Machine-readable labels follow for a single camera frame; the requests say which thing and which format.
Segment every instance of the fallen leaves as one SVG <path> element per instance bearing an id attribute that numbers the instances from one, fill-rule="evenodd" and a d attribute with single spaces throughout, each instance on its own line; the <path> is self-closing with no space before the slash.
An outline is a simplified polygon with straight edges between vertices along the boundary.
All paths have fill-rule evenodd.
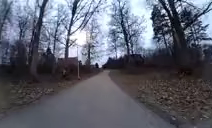
<path id="1" fill-rule="evenodd" d="M 10 104 L 25 105 L 40 99 L 43 95 L 54 92 L 53 88 L 36 87 L 29 84 L 18 84 L 10 86 Z"/>
<path id="2" fill-rule="evenodd" d="M 205 119 L 212 116 L 212 88 L 201 79 L 141 80 L 139 98 L 153 101 L 188 119 Z"/>

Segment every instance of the ground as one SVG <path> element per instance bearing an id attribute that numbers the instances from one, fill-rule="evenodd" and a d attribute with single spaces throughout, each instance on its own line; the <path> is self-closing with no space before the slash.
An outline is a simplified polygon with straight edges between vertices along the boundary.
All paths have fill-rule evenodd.
<path id="1" fill-rule="evenodd" d="M 108 73 L 11 114 L 0 128 L 174 128 L 126 95 Z"/>
<path id="2" fill-rule="evenodd" d="M 25 108 L 40 99 L 55 95 L 64 89 L 70 88 L 76 83 L 88 79 L 99 73 L 98 70 L 81 74 L 81 80 L 77 76 L 71 76 L 69 80 L 56 79 L 55 76 L 40 75 L 40 83 L 30 83 L 24 77 L 12 77 L 0 75 L 0 119 L 10 115 L 16 110 Z"/>
<path id="3" fill-rule="evenodd" d="M 212 82 L 171 70 L 114 70 L 111 79 L 136 101 L 177 127 L 212 128 Z"/>

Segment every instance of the pole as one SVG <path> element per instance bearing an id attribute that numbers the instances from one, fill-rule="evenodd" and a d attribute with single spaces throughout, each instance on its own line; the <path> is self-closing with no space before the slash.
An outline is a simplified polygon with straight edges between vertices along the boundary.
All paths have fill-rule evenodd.
<path id="1" fill-rule="evenodd" d="M 77 78 L 80 80 L 79 45 L 77 44 Z"/>

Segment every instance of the dirt shoulder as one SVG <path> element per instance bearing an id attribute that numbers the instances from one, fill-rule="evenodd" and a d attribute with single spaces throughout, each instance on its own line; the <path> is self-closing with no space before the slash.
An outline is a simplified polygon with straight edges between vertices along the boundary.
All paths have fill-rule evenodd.
<path id="1" fill-rule="evenodd" d="M 201 79 L 180 79 L 170 73 L 146 71 L 130 74 L 113 70 L 110 77 L 136 101 L 178 128 L 191 128 L 198 124 L 204 128 L 202 124 L 212 121 L 210 83 Z"/>

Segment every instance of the road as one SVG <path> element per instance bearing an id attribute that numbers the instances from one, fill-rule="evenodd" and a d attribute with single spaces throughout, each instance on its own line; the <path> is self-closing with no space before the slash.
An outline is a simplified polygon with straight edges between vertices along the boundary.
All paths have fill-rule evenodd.
<path id="1" fill-rule="evenodd" d="M 174 128 L 120 90 L 108 73 L 13 113 L 0 128 Z"/>

